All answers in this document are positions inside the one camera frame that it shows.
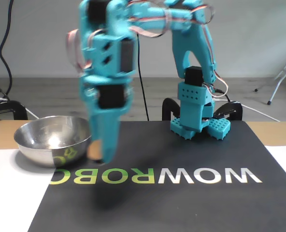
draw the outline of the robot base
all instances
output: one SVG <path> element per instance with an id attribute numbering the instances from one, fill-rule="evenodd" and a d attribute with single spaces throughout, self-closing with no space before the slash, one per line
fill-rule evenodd
<path id="1" fill-rule="evenodd" d="M 187 130 L 180 124 L 180 119 L 175 118 L 171 120 L 171 131 L 178 134 L 180 137 L 184 139 L 192 139 L 196 134 L 193 130 Z M 224 137 L 228 134 L 231 128 L 231 123 L 229 120 L 225 118 L 221 119 L 210 119 L 209 124 L 207 126 L 207 133 L 218 139 L 223 140 Z"/>

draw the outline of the floor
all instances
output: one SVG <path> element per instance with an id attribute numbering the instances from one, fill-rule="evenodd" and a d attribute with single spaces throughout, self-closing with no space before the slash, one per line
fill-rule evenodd
<path id="1" fill-rule="evenodd" d="M 170 97 L 177 100 L 178 78 L 143 78 L 147 106 L 150 120 L 161 120 L 161 107 L 164 98 Z M 266 103 L 271 97 L 276 83 L 267 85 L 259 92 L 253 90 L 265 83 L 262 78 L 228 78 L 228 96 L 233 101 L 239 101 L 244 105 L 262 111 L 280 121 L 286 121 L 286 79 L 279 87 L 271 105 Z M 8 80 L 0 79 L 0 87 L 6 89 Z M 133 81 L 135 91 L 131 111 L 122 117 L 122 120 L 145 121 L 145 108 L 140 81 Z M 76 78 L 15 78 L 10 93 L 12 100 L 20 101 L 38 117 L 52 115 L 74 115 L 87 117 L 83 102 L 78 95 L 78 79 Z M 1 119 L 11 118 L 11 115 L 3 115 Z M 272 121 L 249 109 L 244 109 L 244 121 Z"/>

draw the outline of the white stand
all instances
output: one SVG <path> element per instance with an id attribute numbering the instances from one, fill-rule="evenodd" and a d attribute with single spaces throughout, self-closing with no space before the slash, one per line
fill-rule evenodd
<path id="1" fill-rule="evenodd" d="M 279 72 L 279 74 L 278 74 L 274 79 L 272 79 L 272 82 L 276 81 L 276 80 L 279 79 L 279 78 L 280 78 L 280 80 L 278 81 L 277 86 L 276 86 L 276 88 L 275 88 L 275 90 L 274 90 L 274 92 L 273 92 L 273 94 L 272 94 L 270 100 L 269 100 L 268 103 L 267 103 L 268 105 L 270 105 L 270 104 L 272 103 L 272 100 L 273 100 L 273 98 L 274 98 L 274 96 L 275 96 L 275 94 L 276 94 L 276 91 L 277 91 L 278 87 L 280 86 L 281 82 L 286 78 L 286 65 L 285 65 L 285 67 Z M 256 88 L 256 89 L 255 89 L 255 92 L 258 92 L 258 90 L 261 89 L 262 87 L 264 87 L 265 85 L 266 85 L 266 84 L 263 84 L 263 85 L 259 86 L 258 88 Z"/>

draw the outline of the stainless steel bowl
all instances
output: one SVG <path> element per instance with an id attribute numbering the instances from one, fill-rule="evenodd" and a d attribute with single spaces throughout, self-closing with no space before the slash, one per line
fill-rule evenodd
<path id="1" fill-rule="evenodd" d="M 89 123 L 74 116 L 50 116 L 29 122 L 14 134 L 19 150 L 40 166 L 61 167 L 85 155 Z"/>

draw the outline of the robotic arm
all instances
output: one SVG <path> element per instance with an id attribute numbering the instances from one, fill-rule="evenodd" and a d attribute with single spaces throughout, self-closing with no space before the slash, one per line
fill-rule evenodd
<path id="1" fill-rule="evenodd" d="M 212 39 L 202 0 L 166 0 L 165 8 L 151 7 L 146 0 L 83 0 L 79 6 L 79 31 L 69 32 L 68 55 L 81 73 L 80 97 L 89 114 L 92 144 L 89 157 L 108 163 L 118 145 L 120 116 L 131 107 L 131 75 L 135 72 L 136 34 L 159 37 L 172 30 L 172 50 L 179 78 L 179 118 L 170 129 L 191 139 L 204 127 L 217 139 L 230 130 L 226 119 L 213 119 L 212 84 L 219 78 L 215 69 Z M 162 29 L 161 34 L 148 29 Z M 193 52 L 201 67 L 190 66 Z"/>

